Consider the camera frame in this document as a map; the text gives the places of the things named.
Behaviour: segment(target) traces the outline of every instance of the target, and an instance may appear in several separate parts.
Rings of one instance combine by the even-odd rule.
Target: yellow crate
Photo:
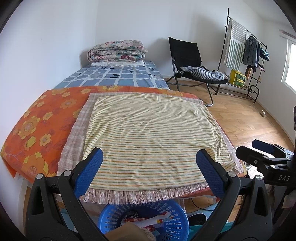
[[[245,75],[243,75],[239,71],[232,69],[230,72],[230,79],[228,83],[243,88],[246,80],[247,77]]]

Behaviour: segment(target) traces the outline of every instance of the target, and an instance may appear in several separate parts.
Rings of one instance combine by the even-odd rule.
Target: striped cloth
[[[187,66],[187,67],[181,67],[181,69],[184,72],[190,72],[194,77],[202,80],[219,81],[219,80],[228,79],[228,77],[222,72],[218,72],[218,71],[211,72],[200,67]]]
[[[200,149],[227,171],[236,165],[208,109],[174,96],[99,97],[83,159],[94,147],[104,154],[90,184],[95,189],[140,191],[205,182],[195,160]]]
[[[232,18],[227,28],[227,46],[224,64],[227,68],[239,71],[244,54],[247,29]]]

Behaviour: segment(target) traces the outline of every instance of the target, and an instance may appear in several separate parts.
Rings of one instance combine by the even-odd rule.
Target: folded quilt
[[[115,61],[119,61],[119,60],[138,62],[143,59],[145,59],[144,53],[141,53],[138,55],[125,54],[125,53],[97,55],[94,51],[94,52],[91,52],[89,55],[89,62],[91,62],[91,63],[99,62],[99,61],[115,62]]]
[[[67,143],[62,151],[61,159],[58,163],[58,175],[67,169],[73,169],[76,164],[82,160],[83,156],[83,143],[85,140],[86,132],[87,132],[87,124],[91,118],[91,113],[93,107],[98,99],[98,97],[103,96],[113,96],[113,95],[126,95],[130,93],[94,93],[89,96],[89,100],[82,108],[77,121],[75,122],[71,133],[68,137]],[[198,99],[192,99],[186,97],[188,94],[184,94],[182,97],[178,96],[186,101],[190,101],[196,104],[202,104],[202,101]],[[235,156],[235,149],[231,145],[230,141],[223,133],[222,129],[219,127],[220,135],[223,137],[229,152],[231,160],[233,160],[237,165],[235,169],[241,173],[243,172],[243,168],[239,160]],[[146,202],[156,202],[160,200],[180,197],[185,194],[189,194],[192,192],[196,192],[198,190],[203,190],[208,185],[206,182],[198,183],[195,185],[187,185],[183,187],[177,188],[161,188],[154,190],[144,190],[144,191],[111,191],[106,189],[94,189],[89,188],[87,193],[81,197],[81,199],[85,202],[94,202],[99,204],[125,204],[125,203],[146,203]]]
[[[200,67],[187,66],[187,67],[181,67],[181,69],[184,72],[190,72],[194,77],[202,80],[219,81],[219,80],[228,79],[227,76],[222,72],[218,72],[218,71],[211,72]]]
[[[140,41],[123,40],[98,44],[88,52],[89,62],[98,61],[141,61],[145,58],[146,48]]]

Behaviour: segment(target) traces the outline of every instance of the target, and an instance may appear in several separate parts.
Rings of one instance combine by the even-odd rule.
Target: orange floral blanket
[[[142,92],[198,99],[193,94],[133,86],[88,86],[48,90],[24,113],[8,135],[1,157],[10,173],[33,182],[38,173],[57,174],[61,152],[90,93]]]

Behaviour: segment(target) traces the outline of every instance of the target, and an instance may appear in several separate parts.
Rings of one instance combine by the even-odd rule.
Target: chair leg
[[[216,89],[216,92],[215,92],[215,95],[217,95],[217,94],[218,94],[218,92],[219,92],[219,89],[220,89],[220,85],[221,85],[221,84],[219,84],[219,85],[218,85],[218,87],[217,87],[217,89]]]
[[[176,84],[177,84],[177,90],[180,92],[179,83],[178,83],[178,79],[176,76],[175,76],[175,80],[176,80]]]
[[[209,92],[209,94],[210,94],[210,98],[211,98],[212,103],[210,103],[210,104],[206,104],[205,106],[206,106],[206,107],[210,107],[210,106],[212,106],[212,105],[214,104],[214,100],[213,100],[212,94],[211,94],[211,92],[210,92],[209,84],[206,83],[206,86],[207,86],[207,90],[208,90],[208,92]]]
[[[174,78],[175,76],[173,75],[171,78],[169,78],[166,83],[168,83],[172,78]]]

